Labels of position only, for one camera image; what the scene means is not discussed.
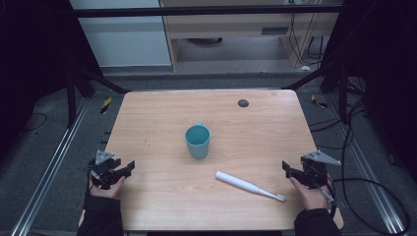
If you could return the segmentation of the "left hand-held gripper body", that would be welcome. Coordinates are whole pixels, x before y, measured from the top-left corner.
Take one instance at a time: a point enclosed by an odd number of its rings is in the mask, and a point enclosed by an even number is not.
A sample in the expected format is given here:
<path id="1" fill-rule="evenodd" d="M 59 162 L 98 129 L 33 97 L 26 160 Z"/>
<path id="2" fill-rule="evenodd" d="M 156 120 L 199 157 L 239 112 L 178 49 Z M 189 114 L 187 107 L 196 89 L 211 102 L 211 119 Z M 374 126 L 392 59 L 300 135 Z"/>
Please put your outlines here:
<path id="1" fill-rule="evenodd" d="M 114 154 L 98 150 L 95 157 L 89 162 L 89 174 L 95 186 L 108 190 L 111 185 L 118 182 L 114 179 L 116 167 L 111 167 Z"/>

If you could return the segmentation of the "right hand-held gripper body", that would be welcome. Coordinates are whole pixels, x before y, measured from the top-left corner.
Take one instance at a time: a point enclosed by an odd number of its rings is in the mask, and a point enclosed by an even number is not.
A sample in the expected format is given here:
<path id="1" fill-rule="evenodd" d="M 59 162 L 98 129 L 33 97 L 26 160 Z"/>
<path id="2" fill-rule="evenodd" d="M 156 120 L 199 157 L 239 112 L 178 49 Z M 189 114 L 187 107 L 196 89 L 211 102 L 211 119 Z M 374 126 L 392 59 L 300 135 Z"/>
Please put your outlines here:
<path id="1" fill-rule="evenodd" d="M 301 156 L 304 177 L 302 184 L 310 189 L 316 189 L 324 186 L 328 182 L 327 165 L 340 166 L 341 162 L 317 150 L 304 153 Z"/>

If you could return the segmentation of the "white electric toothbrush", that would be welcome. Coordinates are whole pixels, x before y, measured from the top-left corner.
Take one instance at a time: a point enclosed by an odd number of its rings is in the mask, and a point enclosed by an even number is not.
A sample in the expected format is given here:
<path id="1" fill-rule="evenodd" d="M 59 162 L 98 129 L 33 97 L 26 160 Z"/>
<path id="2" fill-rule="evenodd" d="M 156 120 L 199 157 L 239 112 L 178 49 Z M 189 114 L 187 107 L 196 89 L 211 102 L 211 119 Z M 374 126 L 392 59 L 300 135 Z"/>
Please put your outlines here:
<path id="1" fill-rule="evenodd" d="M 232 176 L 230 174 L 227 174 L 225 172 L 222 171 L 217 171 L 215 173 L 215 178 L 223 181 L 227 184 L 230 184 L 232 186 L 235 186 L 237 188 L 243 189 L 245 191 L 257 194 L 257 195 L 261 195 L 261 196 L 265 196 L 265 197 L 269 197 L 281 202 L 285 201 L 285 197 L 283 195 L 280 194 L 272 194 L 266 190 L 261 189 L 260 187 L 258 187 L 255 184 L 252 184 L 250 182 L 247 182 L 243 179 L 237 178 L 235 176 Z"/>

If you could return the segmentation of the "teal cup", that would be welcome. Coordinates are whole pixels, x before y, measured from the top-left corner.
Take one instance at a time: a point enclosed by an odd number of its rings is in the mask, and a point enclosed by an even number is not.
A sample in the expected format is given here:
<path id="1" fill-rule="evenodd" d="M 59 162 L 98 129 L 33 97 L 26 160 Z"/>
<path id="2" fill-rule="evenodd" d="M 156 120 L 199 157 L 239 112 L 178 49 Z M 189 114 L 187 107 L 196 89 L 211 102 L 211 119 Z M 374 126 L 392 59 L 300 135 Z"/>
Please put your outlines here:
<path id="1" fill-rule="evenodd" d="M 186 131 L 185 141 L 193 158 L 202 159 L 209 154 L 210 131 L 202 122 Z"/>

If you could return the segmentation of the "person's right hand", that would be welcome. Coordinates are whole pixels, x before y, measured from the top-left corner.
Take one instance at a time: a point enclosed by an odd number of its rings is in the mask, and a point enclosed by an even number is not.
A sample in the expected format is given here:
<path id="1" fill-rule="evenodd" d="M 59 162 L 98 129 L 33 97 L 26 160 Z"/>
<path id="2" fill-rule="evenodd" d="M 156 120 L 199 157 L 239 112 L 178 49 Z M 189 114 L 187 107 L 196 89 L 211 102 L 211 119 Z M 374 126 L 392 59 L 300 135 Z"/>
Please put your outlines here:
<path id="1" fill-rule="evenodd" d="M 290 177 L 289 180 L 300 194 L 305 210 L 328 208 L 327 195 L 329 194 L 329 189 L 327 186 L 322 186 L 317 189 L 309 189 L 293 177 Z"/>

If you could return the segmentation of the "person's left hand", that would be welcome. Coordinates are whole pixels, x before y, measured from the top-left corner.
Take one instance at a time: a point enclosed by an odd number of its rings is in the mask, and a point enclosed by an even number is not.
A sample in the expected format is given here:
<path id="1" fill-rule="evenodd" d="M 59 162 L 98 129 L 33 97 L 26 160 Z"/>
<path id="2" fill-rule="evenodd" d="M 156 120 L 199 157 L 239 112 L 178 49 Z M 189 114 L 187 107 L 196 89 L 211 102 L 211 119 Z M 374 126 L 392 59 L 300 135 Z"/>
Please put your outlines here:
<path id="1" fill-rule="evenodd" d="M 125 182 L 125 177 L 122 176 L 117 183 L 112 185 L 108 190 L 101 189 L 95 186 L 92 180 L 89 180 L 88 193 L 93 197 L 116 199 Z"/>

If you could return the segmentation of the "yellow black floor tape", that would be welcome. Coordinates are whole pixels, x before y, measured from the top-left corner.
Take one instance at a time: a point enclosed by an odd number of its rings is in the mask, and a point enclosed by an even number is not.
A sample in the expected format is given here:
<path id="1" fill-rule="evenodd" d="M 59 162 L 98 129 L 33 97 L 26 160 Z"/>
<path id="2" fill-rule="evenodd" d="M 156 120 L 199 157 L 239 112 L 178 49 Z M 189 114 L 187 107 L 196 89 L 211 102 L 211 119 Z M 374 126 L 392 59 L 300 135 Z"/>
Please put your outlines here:
<path id="1" fill-rule="evenodd" d="M 108 107 L 111 103 L 111 100 L 112 100 L 111 97 L 106 97 L 104 99 L 103 104 L 102 104 L 101 109 L 100 109 L 100 114 L 105 114 L 106 113 L 106 111 L 108 110 Z"/>
<path id="2" fill-rule="evenodd" d="M 328 108 L 327 100 L 322 94 L 312 94 L 311 100 L 321 108 Z"/>

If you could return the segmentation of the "white cabinet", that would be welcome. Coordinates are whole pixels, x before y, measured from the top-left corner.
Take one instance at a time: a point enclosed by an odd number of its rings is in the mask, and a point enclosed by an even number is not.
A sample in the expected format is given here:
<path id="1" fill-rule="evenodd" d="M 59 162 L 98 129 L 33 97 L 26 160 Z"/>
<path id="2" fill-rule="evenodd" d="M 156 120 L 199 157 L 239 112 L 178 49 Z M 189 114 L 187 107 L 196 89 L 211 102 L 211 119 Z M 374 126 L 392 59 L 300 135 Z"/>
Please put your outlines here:
<path id="1" fill-rule="evenodd" d="M 75 10 L 159 8 L 158 0 L 70 0 Z M 170 66 L 162 17 L 79 18 L 101 68 Z"/>

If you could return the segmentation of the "dark curtain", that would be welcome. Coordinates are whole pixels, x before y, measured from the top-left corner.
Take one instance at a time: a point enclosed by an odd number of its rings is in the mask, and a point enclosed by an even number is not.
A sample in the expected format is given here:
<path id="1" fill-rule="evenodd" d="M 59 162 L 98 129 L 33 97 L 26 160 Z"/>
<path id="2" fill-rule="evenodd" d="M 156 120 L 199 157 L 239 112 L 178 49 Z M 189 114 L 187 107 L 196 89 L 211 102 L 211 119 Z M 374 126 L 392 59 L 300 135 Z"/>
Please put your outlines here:
<path id="1" fill-rule="evenodd" d="M 71 11 L 70 0 L 0 0 L 0 161 L 11 149 L 43 96 L 66 86 L 65 69 L 41 27 L 54 27 L 81 66 L 100 74 L 77 19 L 48 18 L 47 11 Z"/>
<path id="2" fill-rule="evenodd" d="M 344 0 L 325 61 L 366 83 L 365 102 L 417 183 L 417 0 Z"/>

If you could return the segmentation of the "light wooden desk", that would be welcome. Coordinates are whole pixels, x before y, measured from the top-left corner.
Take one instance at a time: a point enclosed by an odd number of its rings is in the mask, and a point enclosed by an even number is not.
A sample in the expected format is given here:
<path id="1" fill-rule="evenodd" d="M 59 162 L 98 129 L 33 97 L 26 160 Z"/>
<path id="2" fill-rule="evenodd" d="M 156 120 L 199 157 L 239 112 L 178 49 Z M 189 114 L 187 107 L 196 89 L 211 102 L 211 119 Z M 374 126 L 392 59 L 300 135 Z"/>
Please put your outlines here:
<path id="1" fill-rule="evenodd" d="M 344 0 L 158 0 L 162 7 L 332 5 Z M 316 36 L 332 33 L 337 13 L 165 16 L 171 58 L 174 45 L 185 38 L 261 37 L 280 39 L 292 67 L 306 62 L 307 48 Z"/>

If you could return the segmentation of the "aluminium floor rail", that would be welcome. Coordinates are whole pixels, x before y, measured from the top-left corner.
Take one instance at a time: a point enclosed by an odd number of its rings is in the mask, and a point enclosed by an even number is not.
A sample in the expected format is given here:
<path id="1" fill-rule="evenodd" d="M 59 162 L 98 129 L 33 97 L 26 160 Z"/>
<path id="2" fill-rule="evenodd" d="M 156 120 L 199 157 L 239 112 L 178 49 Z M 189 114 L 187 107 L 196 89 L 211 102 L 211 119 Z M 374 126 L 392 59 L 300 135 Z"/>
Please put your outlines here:
<path id="1" fill-rule="evenodd" d="M 76 136 L 80 125 L 86 115 L 86 110 L 89 106 L 89 98 L 82 98 L 80 106 L 76 110 L 76 118 L 73 124 L 66 129 L 57 149 L 51 157 L 40 181 L 38 182 L 29 203 L 19 220 L 13 227 L 10 236 L 27 236 L 33 221 L 35 220 L 40 207 L 42 206 L 45 197 L 53 183 L 56 174 L 67 155 L 74 137 Z"/>
<path id="2" fill-rule="evenodd" d="M 340 120 L 338 127 L 345 136 L 341 154 L 342 167 L 340 182 L 342 187 L 342 196 L 344 197 L 346 207 L 350 209 L 352 214 L 361 223 L 363 223 L 366 227 L 375 233 L 379 233 L 384 236 L 409 236 L 408 231 L 411 224 L 410 216 L 401 200 L 399 200 L 396 195 L 390 191 L 390 189 L 380 183 L 376 174 L 370 167 L 370 164 L 366 160 L 363 151 L 360 149 L 357 141 L 354 138 L 350 123 L 352 116 L 347 113 L 348 123 L 345 124 L 338 115 L 336 98 L 332 95 L 326 95 L 326 100 L 328 101 L 329 109 L 332 111 L 334 117 Z M 345 160 L 347 155 L 349 155 L 350 158 L 355 162 L 356 167 L 360 173 L 359 177 L 345 176 Z M 371 222 L 366 221 L 353 207 L 346 192 L 346 184 L 350 182 L 362 183 L 366 186 L 377 209 L 377 212 L 379 213 L 384 223 L 384 229 L 378 229 Z"/>

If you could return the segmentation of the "black frame strut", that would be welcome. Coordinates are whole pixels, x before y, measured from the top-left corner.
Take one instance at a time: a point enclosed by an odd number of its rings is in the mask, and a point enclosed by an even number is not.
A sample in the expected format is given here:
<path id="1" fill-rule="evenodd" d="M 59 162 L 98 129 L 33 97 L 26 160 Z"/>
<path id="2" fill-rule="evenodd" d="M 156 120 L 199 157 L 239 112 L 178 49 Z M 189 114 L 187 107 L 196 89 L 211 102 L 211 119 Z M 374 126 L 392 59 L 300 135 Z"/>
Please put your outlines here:
<path id="1" fill-rule="evenodd" d="M 117 93 L 127 93 L 128 89 L 121 88 L 116 84 L 106 80 L 103 76 L 95 74 L 82 67 L 73 67 L 67 71 L 67 102 L 68 102 L 68 128 L 71 128 L 77 119 L 76 111 L 76 89 L 82 94 L 82 97 L 93 97 L 94 88 L 90 84 L 90 80 L 100 83 L 101 85 L 111 89 Z"/>
<path id="2" fill-rule="evenodd" d="M 335 88 L 338 88 L 338 115 L 342 121 L 347 124 L 347 68 L 340 63 L 326 63 L 322 65 L 315 72 L 310 73 L 298 82 L 295 82 L 289 86 L 283 87 L 283 89 L 296 90 L 313 81 L 318 77 L 323 77 L 324 80 L 321 83 L 320 90 L 324 93 L 332 92 Z"/>

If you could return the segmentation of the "black horizontal frame bar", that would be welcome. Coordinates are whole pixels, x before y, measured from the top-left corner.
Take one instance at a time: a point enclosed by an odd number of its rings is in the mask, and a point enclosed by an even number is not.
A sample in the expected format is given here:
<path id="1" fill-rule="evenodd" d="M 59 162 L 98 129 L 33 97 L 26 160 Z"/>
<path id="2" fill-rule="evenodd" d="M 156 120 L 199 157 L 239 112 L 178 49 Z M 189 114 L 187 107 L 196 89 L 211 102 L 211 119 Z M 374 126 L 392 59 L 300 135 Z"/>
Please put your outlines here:
<path id="1" fill-rule="evenodd" d="M 338 13 L 343 5 L 260 5 L 260 6 L 202 6 L 132 9 L 83 9 L 71 12 L 77 18 L 205 16 L 244 14 Z"/>

